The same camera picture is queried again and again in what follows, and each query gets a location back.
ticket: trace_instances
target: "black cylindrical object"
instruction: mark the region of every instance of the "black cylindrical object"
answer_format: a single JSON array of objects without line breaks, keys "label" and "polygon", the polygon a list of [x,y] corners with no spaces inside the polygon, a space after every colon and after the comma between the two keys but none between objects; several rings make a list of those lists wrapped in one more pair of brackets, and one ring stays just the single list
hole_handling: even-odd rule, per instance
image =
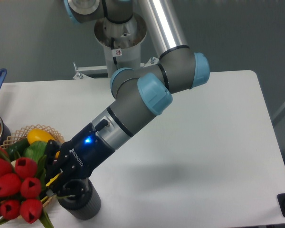
[{"label": "black cylindrical object", "polygon": [[[72,180],[66,184],[66,187],[72,188],[76,185],[82,185],[82,189],[86,188],[83,180]],[[101,201],[100,197],[95,190],[93,184],[89,180],[89,191],[79,197],[69,197],[64,199],[58,199],[58,202],[68,212],[78,219],[88,220],[94,217],[100,210]]]}]

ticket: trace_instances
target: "metal pole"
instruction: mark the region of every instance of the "metal pole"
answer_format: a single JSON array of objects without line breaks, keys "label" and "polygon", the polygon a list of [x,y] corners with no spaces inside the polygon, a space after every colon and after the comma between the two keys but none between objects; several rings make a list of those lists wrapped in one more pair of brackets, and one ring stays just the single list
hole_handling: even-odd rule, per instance
[{"label": "metal pole", "polygon": [[68,0],[68,4],[76,13],[88,15],[97,10],[99,0]]},{"label": "metal pole", "polygon": [[187,46],[171,0],[139,0],[139,4],[158,57],[172,48]]},{"label": "metal pole", "polygon": [[272,117],[272,125],[275,127],[285,116],[285,102],[279,107]]}]

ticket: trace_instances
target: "white table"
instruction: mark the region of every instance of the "white table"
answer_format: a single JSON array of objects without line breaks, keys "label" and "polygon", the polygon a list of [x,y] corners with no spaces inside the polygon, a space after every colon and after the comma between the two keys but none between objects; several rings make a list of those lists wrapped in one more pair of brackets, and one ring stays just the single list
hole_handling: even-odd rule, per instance
[{"label": "white table", "polygon": [[[102,207],[91,220],[55,202],[56,228],[229,228],[285,223],[285,167],[257,76],[211,73],[92,174]],[[15,131],[45,124],[70,140],[114,99],[108,79],[6,83],[0,115]],[[4,227],[40,227],[20,220]]]}]

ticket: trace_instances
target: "woven basket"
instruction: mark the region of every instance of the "woven basket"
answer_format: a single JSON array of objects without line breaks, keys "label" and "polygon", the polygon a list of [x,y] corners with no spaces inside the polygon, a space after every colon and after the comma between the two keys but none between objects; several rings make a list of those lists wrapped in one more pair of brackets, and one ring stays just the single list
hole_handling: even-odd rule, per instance
[{"label": "woven basket", "polygon": [[[60,143],[65,142],[63,136],[61,136],[61,134],[58,131],[56,131],[54,128],[50,126],[37,124],[37,125],[22,127],[20,130],[17,130],[15,133],[12,133],[11,136],[8,136],[7,139],[3,142],[3,145],[1,146],[1,148],[6,149],[10,145],[26,138],[28,135],[28,132],[36,128],[50,133],[54,137],[54,139]],[[51,202],[52,199],[53,197],[49,197],[47,201],[43,204],[43,207],[46,207]]]}]

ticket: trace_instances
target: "gray wall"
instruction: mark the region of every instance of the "gray wall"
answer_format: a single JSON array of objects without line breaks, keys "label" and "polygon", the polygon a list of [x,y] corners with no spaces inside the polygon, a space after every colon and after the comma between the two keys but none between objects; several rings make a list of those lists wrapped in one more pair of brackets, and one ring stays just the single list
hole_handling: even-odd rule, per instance
[{"label": "gray wall", "polygon": [[[285,100],[285,0],[174,0],[190,47],[211,71],[257,73],[273,112]],[[104,65],[94,22],[68,19],[62,0],[0,1],[0,68],[6,82],[71,79],[77,66]],[[142,61],[155,55],[150,37]],[[275,128],[285,156],[285,119]]]}]

